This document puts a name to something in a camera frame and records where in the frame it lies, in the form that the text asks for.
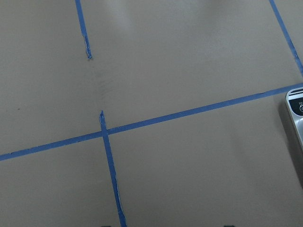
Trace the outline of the silver electronic kitchen scale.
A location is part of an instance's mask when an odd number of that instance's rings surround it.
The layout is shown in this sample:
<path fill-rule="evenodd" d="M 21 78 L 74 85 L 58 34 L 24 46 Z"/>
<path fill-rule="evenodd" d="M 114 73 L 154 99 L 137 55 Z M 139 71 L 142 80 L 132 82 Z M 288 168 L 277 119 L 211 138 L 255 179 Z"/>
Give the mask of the silver electronic kitchen scale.
<path fill-rule="evenodd" d="M 303 150 L 303 88 L 289 90 L 285 96 L 286 107 L 291 118 L 296 137 Z"/>

